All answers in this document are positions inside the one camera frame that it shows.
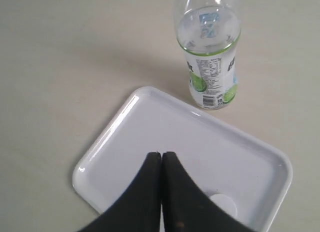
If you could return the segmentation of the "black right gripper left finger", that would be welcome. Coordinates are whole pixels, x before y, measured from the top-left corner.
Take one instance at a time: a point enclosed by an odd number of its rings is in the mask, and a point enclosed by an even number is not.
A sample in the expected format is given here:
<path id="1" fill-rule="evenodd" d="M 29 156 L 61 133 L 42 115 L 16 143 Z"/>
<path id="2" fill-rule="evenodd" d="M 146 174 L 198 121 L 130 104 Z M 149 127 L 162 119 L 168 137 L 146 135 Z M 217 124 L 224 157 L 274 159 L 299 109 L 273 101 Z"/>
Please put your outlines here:
<path id="1" fill-rule="evenodd" d="M 81 231 L 159 231 L 162 156 L 150 152 L 123 194 Z"/>

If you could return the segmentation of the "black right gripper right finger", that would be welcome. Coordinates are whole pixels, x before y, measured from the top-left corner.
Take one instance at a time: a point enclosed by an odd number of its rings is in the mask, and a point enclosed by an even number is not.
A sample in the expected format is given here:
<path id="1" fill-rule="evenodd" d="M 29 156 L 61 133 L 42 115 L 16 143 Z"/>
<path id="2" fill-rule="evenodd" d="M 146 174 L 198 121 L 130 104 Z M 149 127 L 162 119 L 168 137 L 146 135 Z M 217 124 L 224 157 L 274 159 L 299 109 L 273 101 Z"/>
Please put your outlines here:
<path id="1" fill-rule="evenodd" d="M 252 231 L 214 204 L 195 184 L 178 156 L 162 156 L 165 231 Z"/>

